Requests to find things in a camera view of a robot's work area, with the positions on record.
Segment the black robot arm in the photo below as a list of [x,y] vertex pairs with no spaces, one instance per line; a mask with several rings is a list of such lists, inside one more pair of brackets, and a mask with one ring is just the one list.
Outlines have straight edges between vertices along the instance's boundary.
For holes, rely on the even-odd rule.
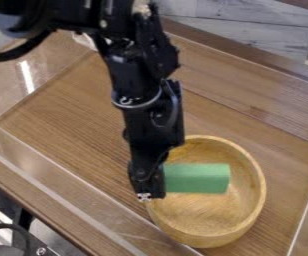
[[141,200],[168,193],[164,163],[185,142],[182,88],[170,78],[180,50],[153,0],[0,0],[0,32],[25,40],[0,62],[25,56],[57,31],[86,35],[106,64],[112,102],[122,111],[129,180]]

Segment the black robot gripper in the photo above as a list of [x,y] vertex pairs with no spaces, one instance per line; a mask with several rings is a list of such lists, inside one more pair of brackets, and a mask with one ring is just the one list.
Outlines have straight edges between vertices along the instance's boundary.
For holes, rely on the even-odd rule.
[[113,84],[112,102],[124,114],[124,137],[130,148],[128,174],[136,196],[141,202],[164,199],[164,163],[169,151],[185,141],[181,83],[165,79],[141,98],[128,92],[128,87]]

